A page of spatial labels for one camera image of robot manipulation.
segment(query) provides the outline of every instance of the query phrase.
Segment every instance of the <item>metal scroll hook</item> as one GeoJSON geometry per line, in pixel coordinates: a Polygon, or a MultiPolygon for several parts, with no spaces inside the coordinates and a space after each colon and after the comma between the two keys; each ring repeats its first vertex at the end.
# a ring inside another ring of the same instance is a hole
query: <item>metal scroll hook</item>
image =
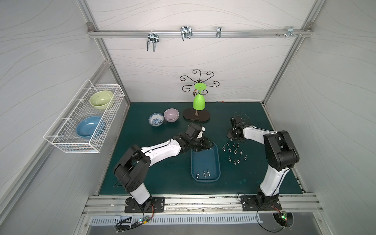
{"type": "Polygon", "coordinates": [[[189,38],[191,39],[192,36],[192,28],[189,26],[184,26],[180,28],[180,33],[182,34],[182,39],[184,41],[184,38],[189,38]]]}
{"type": "Polygon", "coordinates": [[[159,42],[158,35],[151,33],[147,36],[146,50],[149,50],[149,45],[151,42],[153,43],[153,52],[155,52],[155,47],[157,46],[157,42],[159,42]]]}
{"type": "Polygon", "coordinates": [[[216,34],[216,37],[217,37],[217,38],[220,38],[220,37],[221,37],[221,33],[222,33],[222,27],[221,27],[221,26],[218,26],[218,27],[217,27],[217,34],[216,34]]]}

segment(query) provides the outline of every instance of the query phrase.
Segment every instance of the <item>blue and white porcelain bowl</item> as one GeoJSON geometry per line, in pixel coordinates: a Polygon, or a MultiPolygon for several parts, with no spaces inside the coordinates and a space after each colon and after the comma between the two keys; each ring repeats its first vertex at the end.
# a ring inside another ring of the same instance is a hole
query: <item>blue and white porcelain bowl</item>
{"type": "Polygon", "coordinates": [[[153,113],[152,115],[150,115],[149,124],[152,125],[152,126],[160,126],[160,125],[162,125],[163,120],[164,120],[163,115],[156,112],[156,113],[153,113]]]}

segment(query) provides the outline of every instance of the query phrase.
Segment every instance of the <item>bowl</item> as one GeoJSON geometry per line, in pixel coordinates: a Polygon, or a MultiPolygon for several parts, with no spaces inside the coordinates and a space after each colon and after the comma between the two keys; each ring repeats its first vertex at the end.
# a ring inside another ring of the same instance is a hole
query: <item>bowl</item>
{"type": "Polygon", "coordinates": [[[179,111],[176,109],[168,109],[164,112],[163,116],[166,121],[173,123],[179,118],[179,111]]]}
{"type": "Polygon", "coordinates": [[[93,108],[105,110],[107,106],[111,107],[114,104],[114,100],[111,101],[113,96],[111,91],[99,91],[90,97],[89,102],[93,108]]]}
{"type": "Polygon", "coordinates": [[[152,125],[152,126],[160,126],[162,125],[163,123],[163,116],[162,114],[160,113],[153,113],[152,115],[150,115],[149,117],[149,124],[152,125]]]}
{"type": "Polygon", "coordinates": [[[106,123],[100,120],[99,116],[91,116],[82,120],[76,127],[76,133],[79,137],[84,139],[90,139],[94,134],[95,129],[98,126],[98,130],[94,137],[98,137],[103,133],[106,127],[106,123]]]}

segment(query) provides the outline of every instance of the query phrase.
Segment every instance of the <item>vent slot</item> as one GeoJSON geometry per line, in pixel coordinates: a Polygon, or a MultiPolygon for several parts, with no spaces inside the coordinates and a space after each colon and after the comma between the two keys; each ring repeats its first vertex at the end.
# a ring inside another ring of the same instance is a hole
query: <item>vent slot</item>
{"type": "MultiPolygon", "coordinates": [[[[127,222],[134,223],[142,219],[142,215],[117,215],[117,216],[93,216],[92,226],[115,225],[122,220],[128,219],[127,222]]],[[[244,214],[208,214],[208,215],[155,215],[145,225],[168,225],[168,224],[246,224],[257,223],[256,213],[244,214]]]]}

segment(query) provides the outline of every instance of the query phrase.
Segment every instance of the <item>pink bowl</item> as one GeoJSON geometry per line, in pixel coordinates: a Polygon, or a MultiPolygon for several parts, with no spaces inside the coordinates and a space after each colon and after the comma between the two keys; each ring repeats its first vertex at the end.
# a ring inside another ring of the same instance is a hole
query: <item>pink bowl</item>
{"type": "Polygon", "coordinates": [[[166,121],[173,123],[179,118],[179,111],[176,109],[168,109],[164,112],[163,116],[166,121]]]}

